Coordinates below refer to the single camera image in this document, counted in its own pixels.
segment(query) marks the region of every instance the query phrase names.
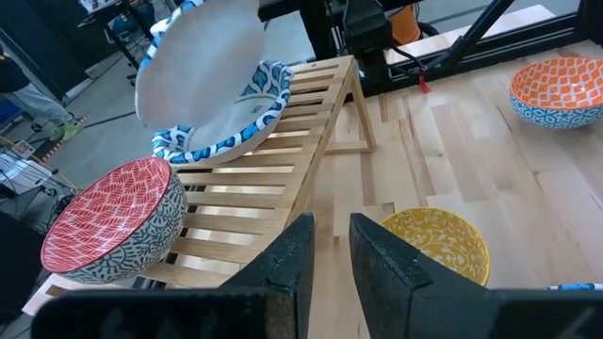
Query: black metal frame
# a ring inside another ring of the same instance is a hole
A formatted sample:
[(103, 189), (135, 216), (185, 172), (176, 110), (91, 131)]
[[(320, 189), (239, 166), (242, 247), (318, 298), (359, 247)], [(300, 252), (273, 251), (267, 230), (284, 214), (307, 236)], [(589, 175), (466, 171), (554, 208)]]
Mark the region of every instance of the black metal frame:
[[(479, 40), (466, 54), (459, 56), (458, 62), (447, 67), (429, 70), (426, 72), (425, 78), (429, 81), (466, 73), (583, 40), (593, 40), (601, 45), (603, 44), (603, 21), (600, 20), (597, 14), (602, 12), (603, 2), (582, 0), (578, 11), (575, 13)], [(423, 64), (430, 64), (436, 59), (449, 54), (452, 48), (419, 56), (418, 59)], [(361, 66), (365, 63), (374, 67), (375, 63), (380, 64), (382, 62), (381, 60), (375, 60), (374, 57), (370, 56), (368, 60), (360, 57), (358, 61)], [(417, 76), (403, 73), (395, 74), (395, 71), (392, 71), (392, 69), (402, 69), (406, 72), (417, 73), (418, 66), (412, 60), (390, 65), (383, 62), (379, 67), (384, 68), (381, 71), (387, 72), (387, 76), (382, 76), (376, 81), (375, 79), (363, 79), (363, 90), (366, 96), (403, 89), (419, 83)]]
[[(337, 51), (330, 31), (329, 18), (325, 15), (325, 0), (282, 0), (274, 1), (259, 10), (260, 19), (265, 21), (291, 11), (300, 10), (301, 18), (308, 29), (308, 38), (312, 42), (317, 60), (336, 57)], [(380, 0), (383, 9), (403, 6), (421, 0)], [(498, 34), (478, 41), (468, 51), (458, 55), (458, 63), (428, 71), (427, 80), (435, 80), (459, 73), (473, 71), (499, 62), (510, 61), (518, 57), (541, 53), (556, 47), (563, 47), (583, 40), (592, 40), (603, 45), (603, 2), (600, 0), (581, 0), (577, 12), (556, 17), (537, 24), (521, 27), (513, 31)], [(450, 49), (420, 56), (424, 64), (449, 53)], [(363, 79), (366, 96), (403, 89), (418, 84), (418, 77), (394, 74), (390, 69), (414, 70), (413, 61), (403, 61), (387, 65), (381, 53), (356, 56), (361, 67), (366, 67), (369, 78)]]

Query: wooden table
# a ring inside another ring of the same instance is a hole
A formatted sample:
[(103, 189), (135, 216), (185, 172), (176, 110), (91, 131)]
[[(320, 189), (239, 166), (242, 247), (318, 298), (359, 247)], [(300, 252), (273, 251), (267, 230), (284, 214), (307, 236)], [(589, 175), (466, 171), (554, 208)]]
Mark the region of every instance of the wooden table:
[[(591, 41), (367, 98), (370, 154), (325, 157), (309, 205), (316, 221), (309, 338), (368, 338), (351, 273), (350, 213), (380, 222), (407, 208), (457, 213), (481, 232), (488, 288), (603, 282), (603, 120), (556, 131), (519, 118), (513, 76), (553, 57), (603, 58)], [(344, 106), (337, 140), (357, 140)], [(333, 241), (333, 234), (338, 241)]]
[[(224, 164), (174, 166), (187, 187), (187, 234), (174, 243), (174, 264), (156, 264), (141, 277), (168, 287), (219, 286), (302, 211), (324, 154), (373, 152), (375, 139), (354, 59), (346, 56), (293, 70), (289, 105), (274, 133), (255, 151)], [(330, 142), (350, 91), (364, 137)], [(54, 274), (24, 312), (33, 315), (49, 298), (85, 288), (122, 287), (84, 285)]]

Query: floor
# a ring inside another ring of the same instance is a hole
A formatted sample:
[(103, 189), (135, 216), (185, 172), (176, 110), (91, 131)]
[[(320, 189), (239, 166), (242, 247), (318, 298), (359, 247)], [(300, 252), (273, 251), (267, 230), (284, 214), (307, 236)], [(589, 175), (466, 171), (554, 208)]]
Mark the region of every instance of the floor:
[[(520, 0), (514, 6), (542, 2)], [(546, 6), (564, 14), (578, 2), (546, 1)], [(426, 1), (421, 4), (421, 20), (433, 21), (450, 15), (450, 8), (463, 12), (484, 3), (488, 1)], [(458, 28), (471, 24), (476, 16), (462, 15), (436, 27), (441, 31)], [(271, 21), (267, 35), (279, 43), (267, 46), (266, 58), (289, 63), (313, 54), (295, 13)], [(350, 211), (365, 212), (376, 220), (416, 205), (458, 211), (481, 229), (491, 245), (493, 266), (500, 267), (493, 270), (489, 287), (540, 288), (552, 283), (603, 281), (595, 262), (599, 252), (591, 240), (600, 235), (595, 223), (603, 218), (597, 207), (603, 191), (593, 184), (598, 163), (588, 157), (588, 152), (602, 150), (603, 129), (596, 125), (585, 131), (551, 134), (513, 120), (508, 107), (502, 115), (495, 110), (506, 105), (493, 99), (497, 90), (506, 90), (503, 85), (510, 74), (529, 61), (507, 64), (502, 71), (488, 69), (478, 76), (460, 75), (433, 83), (428, 96), (404, 89), (369, 100), (378, 151), (326, 157), (309, 202), (318, 224), (316, 272), (322, 272), (315, 278), (313, 307), (321, 311), (311, 315), (311, 338), (334, 337), (335, 333), (339, 337), (341, 332), (351, 338), (367, 337), (353, 283), (339, 279), (350, 277), (350, 266), (341, 265), (349, 260), (345, 229)], [(151, 152), (153, 132), (131, 114), (134, 88), (124, 76), (132, 71), (123, 58), (117, 60), (68, 106), (76, 116), (88, 116), (88, 128), (65, 144), (49, 166), (60, 169), (78, 186), (87, 186), (123, 162)], [(454, 96), (438, 94), (459, 88), (462, 90)], [(486, 102), (487, 109), (464, 106), (465, 99)], [(345, 117), (337, 126), (336, 137), (358, 137), (352, 115)], [(456, 127), (442, 128), (450, 124)], [(49, 126), (31, 140), (44, 133), (49, 133)], [(22, 124), (8, 137), (30, 135), (28, 126)], [(487, 157), (491, 150), (501, 156)], [(542, 151), (559, 157), (544, 157)], [(509, 171), (500, 170), (506, 164)], [(353, 182), (362, 184), (349, 185)], [(564, 189), (574, 193), (555, 194)], [(44, 197), (34, 202), (31, 218), (47, 218), (48, 205)], [(587, 213), (579, 212), (581, 206), (586, 206)], [(513, 227), (505, 230), (504, 225)], [(337, 241), (333, 234), (339, 235)], [(327, 296), (336, 302), (321, 302)], [(30, 322), (30, 317), (21, 316), (0, 333), (0, 339), (28, 337)]]

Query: black cable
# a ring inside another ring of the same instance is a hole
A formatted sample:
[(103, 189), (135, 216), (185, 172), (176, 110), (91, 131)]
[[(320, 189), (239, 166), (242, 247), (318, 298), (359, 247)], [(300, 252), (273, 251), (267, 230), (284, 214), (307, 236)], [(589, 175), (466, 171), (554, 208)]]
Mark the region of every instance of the black cable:
[[(53, 221), (53, 216), (57, 213), (57, 209), (58, 206), (60, 205), (61, 202), (63, 202), (65, 199), (70, 198), (70, 200), (68, 202), (65, 202), (65, 207), (71, 202), (71, 196), (65, 196), (62, 199), (56, 199), (55, 203), (53, 204), (53, 207), (50, 210), (50, 214), (48, 216), (48, 219), (44, 222), (42, 220), (24, 220), (24, 223), (27, 225), (32, 225), (34, 227), (32, 227), (34, 229), (34, 231), (40, 230), (41, 232), (39, 232), (40, 234), (46, 234), (48, 230), (50, 230), (50, 224)], [(16, 219), (21, 219), (18, 215), (12, 215), (11, 213), (7, 213), (9, 216), (16, 218)]]
[[(13, 156), (12, 154), (10, 154), (10, 153), (8, 153), (8, 152), (5, 152), (5, 154), (6, 154), (6, 155), (8, 155), (8, 156), (9, 156), (9, 157), (10, 157), (12, 160), (15, 160), (15, 161), (20, 161), (20, 160), (21, 160), (21, 159), (17, 158), (16, 156)], [(5, 163), (6, 163), (6, 164), (8, 164), (9, 166), (17, 166), (17, 165), (16, 165), (16, 163), (15, 163), (15, 164), (10, 164), (10, 163), (8, 163), (8, 162), (5, 162)], [(48, 173), (44, 173), (44, 172), (43, 172), (43, 171), (41, 171), (40, 169), (36, 169), (36, 168), (35, 168), (35, 167), (33, 167), (33, 166), (29, 166), (29, 165), (27, 165), (26, 167), (23, 167), (23, 168), (21, 168), (21, 167), (17, 166), (17, 169), (19, 169), (19, 170), (23, 170), (23, 171), (25, 171), (25, 170), (27, 170), (27, 169), (29, 169), (29, 168), (31, 168), (32, 170), (34, 170), (35, 172), (37, 172), (37, 173), (39, 174), (39, 175), (38, 175), (39, 177), (40, 177), (40, 176), (43, 176), (43, 177), (47, 178), (48, 180), (50, 180), (50, 181), (52, 181), (52, 182), (56, 183), (56, 184), (57, 184), (59, 187), (61, 187), (61, 188), (69, 188), (69, 189), (73, 189), (73, 187), (67, 186), (67, 185), (65, 185), (65, 184), (61, 183), (60, 181), (57, 181), (56, 179), (52, 178), (52, 176), (48, 175)]]
[[(10, 178), (8, 178), (8, 176), (1, 169), (0, 169), (0, 174), (4, 175), (4, 177), (7, 178), (8, 183), (12, 186), (12, 191), (18, 196), (19, 193), (17, 193), (17, 188), (15, 188), (15, 185), (12, 183), (12, 180), (10, 180)], [(18, 197), (14, 198), (14, 200), (15, 200), (15, 216), (19, 215), (19, 201), (17, 199), (18, 199)]]
[(43, 178), (43, 179), (46, 180), (45, 183), (52, 184), (52, 185), (48, 185), (48, 186), (50, 186), (50, 188), (53, 188), (53, 189), (67, 189), (68, 188), (68, 187), (65, 187), (65, 185), (62, 184), (61, 182), (53, 179), (47, 173), (43, 173), (42, 172), (43, 177), (41, 177), (39, 174), (34, 173), (33, 171), (28, 171), (29, 170), (29, 166), (27, 166), (27, 167), (20, 167), (19, 165), (15, 164), (15, 163), (10, 163), (6, 159), (3, 159), (3, 158), (0, 158), (0, 161), (2, 161), (5, 165), (7, 165), (11, 170), (18, 170), (19, 171), (19, 175), (22, 175), (24, 178), (29, 179), (29, 180), (31, 180), (33, 182), (36, 182), (36, 181), (38, 181), (38, 180), (40, 180), (40, 179)]
[(425, 64), (421, 60), (418, 59), (418, 57), (413, 56), (412, 54), (410, 54), (408, 52), (404, 52), (401, 49), (399, 49), (398, 46), (396, 45), (395, 41), (392, 41), (392, 49), (394, 50), (394, 52), (398, 53), (399, 55), (401, 55), (403, 57), (408, 57), (409, 59), (411, 59), (412, 61), (414, 61), (418, 65), (419, 70), (418, 70), (418, 73), (416, 73), (416, 72), (409, 72), (409, 71), (406, 71), (406, 70), (404, 70), (404, 69), (402, 69), (402, 68), (400, 68), (400, 67), (398, 67), (396, 65), (389, 65), (389, 68), (391, 70), (394, 70), (394, 71), (397, 71), (399, 73), (406, 74), (406, 75), (416, 75), (416, 76), (419, 76), (422, 73), (424, 73), (425, 71), (427, 71), (427, 67), (425, 66)]

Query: blue and white bowl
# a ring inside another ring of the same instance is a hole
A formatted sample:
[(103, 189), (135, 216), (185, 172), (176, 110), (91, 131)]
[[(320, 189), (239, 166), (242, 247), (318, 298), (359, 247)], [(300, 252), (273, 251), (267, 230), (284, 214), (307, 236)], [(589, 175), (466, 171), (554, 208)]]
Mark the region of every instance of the blue and white bowl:
[(601, 291), (603, 283), (583, 282), (583, 283), (566, 283), (561, 285), (550, 286), (547, 289), (554, 291)]
[(153, 153), (172, 164), (221, 163), (254, 150), (274, 130), (289, 102), (293, 71), (282, 62), (261, 61), (233, 104), (226, 126), (177, 125), (155, 133)]
[(603, 60), (563, 57), (531, 64), (511, 82), (519, 117), (555, 129), (578, 128), (603, 116)]

